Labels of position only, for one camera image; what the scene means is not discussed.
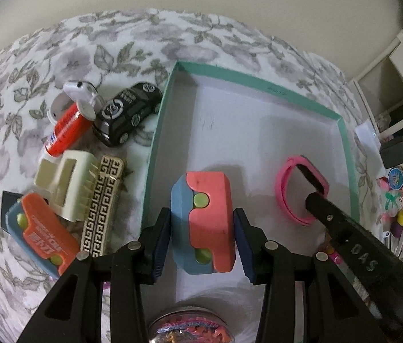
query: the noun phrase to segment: yellow bead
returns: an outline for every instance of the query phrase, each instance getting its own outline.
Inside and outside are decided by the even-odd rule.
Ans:
[[[61,266],[61,264],[63,263],[63,259],[58,254],[52,255],[49,259],[51,263],[55,264],[56,266]]]
[[[24,213],[17,214],[17,224],[19,225],[20,228],[22,228],[22,231],[27,229],[28,218]]]
[[[194,196],[194,206],[196,208],[205,208],[209,204],[209,197],[206,193],[199,192]]]
[[[209,264],[212,260],[212,254],[209,249],[195,249],[195,259],[200,264]]]

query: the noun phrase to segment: colorful items in jar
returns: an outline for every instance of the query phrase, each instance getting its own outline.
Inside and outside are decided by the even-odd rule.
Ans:
[[[152,343],[234,343],[226,323],[200,307],[182,307],[166,313],[149,328]]]

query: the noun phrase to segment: gray leaf pattern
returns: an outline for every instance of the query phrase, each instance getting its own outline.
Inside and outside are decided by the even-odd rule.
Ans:
[[[176,60],[198,61],[261,77],[314,99],[340,113],[356,161],[361,223],[377,223],[377,187],[369,176],[365,153],[355,140],[360,110],[343,73],[327,60],[297,51],[276,37],[214,14],[165,10],[106,11],[66,19],[17,39],[0,51],[0,204],[3,190],[28,192],[43,141],[51,131],[46,116],[63,83],[84,79],[98,87],[122,89],[137,81],[164,88]],[[154,135],[144,120],[117,151],[140,155],[126,174],[142,174]],[[97,156],[106,152],[92,135],[81,147]],[[113,223],[112,251],[139,236],[142,192],[124,185]],[[80,226],[69,226],[79,238]],[[54,281],[0,229],[0,339],[15,342]],[[109,294],[105,293],[102,341],[110,341]]]

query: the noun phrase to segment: white cap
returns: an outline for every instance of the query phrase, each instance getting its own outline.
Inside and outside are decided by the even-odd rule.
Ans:
[[[63,84],[63,91],[73,102],[90,100],[90,98],[98,95],[93,84],[87,81],[67,81]]]
[[[95,118],[97,117],[97,113],[95,112],[95,109],[93,108],[93,105],[91,105],[89,102],[86,102],[85,100],[78,100],[76,102],[77,109],[79,113],[85,117],[86,119],[90,121],[95,121]]]
[[[104,104],[106,103],[101,95],[96,95],[92,97],[89,101],[92,105],[93,109],[95,110],[95,114],[97,114],[103,108]]]

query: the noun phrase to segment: red glue stick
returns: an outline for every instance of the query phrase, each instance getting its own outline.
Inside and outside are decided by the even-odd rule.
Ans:
[[[58,120],[44,148],[52,157],[59,157],[70,148],[95,120],[95,109],[86,101],[72,104]]]

